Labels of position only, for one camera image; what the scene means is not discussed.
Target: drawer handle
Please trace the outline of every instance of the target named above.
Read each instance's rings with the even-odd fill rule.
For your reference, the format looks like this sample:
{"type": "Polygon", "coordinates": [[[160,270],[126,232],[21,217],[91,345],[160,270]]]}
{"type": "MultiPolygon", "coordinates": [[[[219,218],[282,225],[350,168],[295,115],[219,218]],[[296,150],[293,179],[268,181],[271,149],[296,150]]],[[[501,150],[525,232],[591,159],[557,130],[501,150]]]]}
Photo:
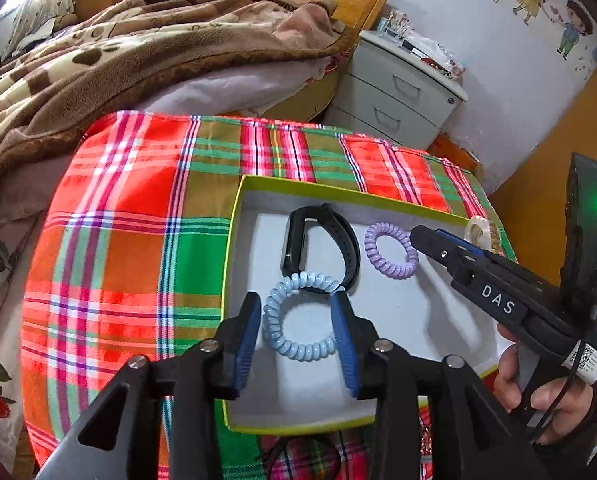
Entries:
{"type": "Polygon", "coordinates": [[[416,90],[416,97],[418,97],[419,95],[421,95],[421,88],[419,86],[412,85],[409,81],[406,81],[405,79],[403,79],[402,77],[397,76],[396,74],[392,74],[392,76],[393,76],[393,85],[396,86],[396,89],[398,91],[403,92],[400,88],[398,88],[398,82],[402,81],[407,86],[411,86],[414,90],[416,90]]]}
{"type": "Polygon", "coordinates": [[[376,121],[381,123],[383,126],[387,126],[387,128],[389,128],[390,130],[393,130],[395,132],[397,132],[398,129],[401,127],[400,119],[393,118],[390,114],[386,114],[383,110],[379,110],[376,107],[374,107],[374,117],[376,117],[376,121]],[[390,118],[394,123],[396,123],[396,126],[393,127],[393,126],[390,126],[390,124],[385,124],[383,121],[380,120],[380,117],[378,116],[378,114],[383,114],[385,117],[390,118]]]}

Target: black cord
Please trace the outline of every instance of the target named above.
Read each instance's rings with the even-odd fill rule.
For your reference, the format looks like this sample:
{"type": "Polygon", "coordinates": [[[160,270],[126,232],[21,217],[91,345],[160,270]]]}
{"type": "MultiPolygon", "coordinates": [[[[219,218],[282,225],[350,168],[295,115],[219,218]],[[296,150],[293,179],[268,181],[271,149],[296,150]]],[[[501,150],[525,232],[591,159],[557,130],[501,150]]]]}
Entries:
{"type": "Polygon", "coordinates": [[[587,341],[585,340],[585,338],[583,338],[579,344],[578,350],[576,351],[576,356],[574,357],[574,362],[572,363],[571,370],[569,370],[569,374],[567,375],[567,380],[565,381],[565,384],[563,384],[560,393],[549,405],[549,408],[547,408],[547,410],[543,413],[543,416],[538,421],[538,424],[536,425],[534,431],[532,431],[530,435],[529,440],[532,444],[536,442],[536,440],[538,440],[545,432],[545,430],[549,427],[549,424],[552,421],[553,411],[556,409],[561,400],[563,400],[565,394],[571,388],[571,385],[573,384],[574,379],[576,378],[576,372],[578,371],[581,365],[581,359],[583,354],[585,353],[585,348],[587,348],[587,341]]]}
{"type": "Polygon", "coordinates": [[[267,451],[262,452],[256,460],[261,460],[264,465],[267,467],[266,478],[267,480],[271,480],[272,478],[272,469],[274,469],[274,464],[280,457],[281,453],[287,450],[288,446],[290,445],[292,440],[315,440],[316,442],[320,442],[321,444],[325,445],[329,449],[332,449],[334,452],[334,466],[329,471],[329,475],[325,477],[327,480],[334,480],[338,473],[341,471],[342,460],[341,454],[338,451],[338,448],[335,444],[329,440],[325,435],[305,435],[305,436],[283,436],[279,438],[272,447],[270,447],[267,451]]]}

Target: human hand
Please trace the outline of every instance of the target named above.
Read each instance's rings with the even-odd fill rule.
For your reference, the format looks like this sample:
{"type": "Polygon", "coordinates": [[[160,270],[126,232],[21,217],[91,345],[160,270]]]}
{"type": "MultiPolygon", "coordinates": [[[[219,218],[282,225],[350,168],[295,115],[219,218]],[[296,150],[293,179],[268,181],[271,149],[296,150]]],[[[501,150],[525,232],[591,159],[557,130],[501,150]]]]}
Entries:
{"type": "MultiPolygon", "coordinates": [[[[518,338],[504,326],[498,325],[498,331],[505,339],[518,342],[518,338]]],[[[499,360],[499,374],[494,381],[494,395],[509,413],[521,401],[520,388],[516,384],[518,373],[518,348],[512,345],[505,350],[499,360]]],[[[558,396],[565,384],[566,378],[561,377],[544,384],[532,394],[531,404],[537,410],[547,410],[553,400],[558,396]]],[[[565,435],[571,433],[585,418],[594,391],[581,378],[576,377],[571,388],[558,403],[558,409],[551,423],[537,440],[539,444],[553,444],[565,435]]]]}

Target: nightstand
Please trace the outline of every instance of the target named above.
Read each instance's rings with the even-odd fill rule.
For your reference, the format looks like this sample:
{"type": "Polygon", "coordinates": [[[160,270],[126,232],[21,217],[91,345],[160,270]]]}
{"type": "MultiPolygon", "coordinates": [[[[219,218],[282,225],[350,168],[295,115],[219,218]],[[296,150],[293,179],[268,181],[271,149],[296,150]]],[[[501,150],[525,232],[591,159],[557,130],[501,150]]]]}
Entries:
{"type": "Polygon", "coordinates": [[[364,30],[323,123],[426,150],[466,101],[456,81],[364,30]]]}

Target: black smart band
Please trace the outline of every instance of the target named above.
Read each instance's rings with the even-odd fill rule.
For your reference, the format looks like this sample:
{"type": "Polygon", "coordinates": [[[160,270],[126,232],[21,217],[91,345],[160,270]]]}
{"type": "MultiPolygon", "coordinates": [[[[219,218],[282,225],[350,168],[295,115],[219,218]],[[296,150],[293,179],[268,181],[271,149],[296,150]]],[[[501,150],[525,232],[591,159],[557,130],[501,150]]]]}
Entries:
{"type": "MultiPolygon", "coordinates": [[[[331,208],[330,204],[302,207],[290,213],[285,257],[280,267],[283,276],[290,277],[295,272],[298,274],[301,272],[300,262],[305,247],[305,222],[308,219],[316,220],[329,233],[329,236],[333,238],[339,250],[341,250],[345,261],[345,277],[341,282],[341,286],[345,290],[349,290],[358,280],[360,247],[354,229],[344,216],[336,213],[331,208]]],[[[324,290],[312,286],[306,287],[304,290],[316,294],[326,294],[324,290]]]]}

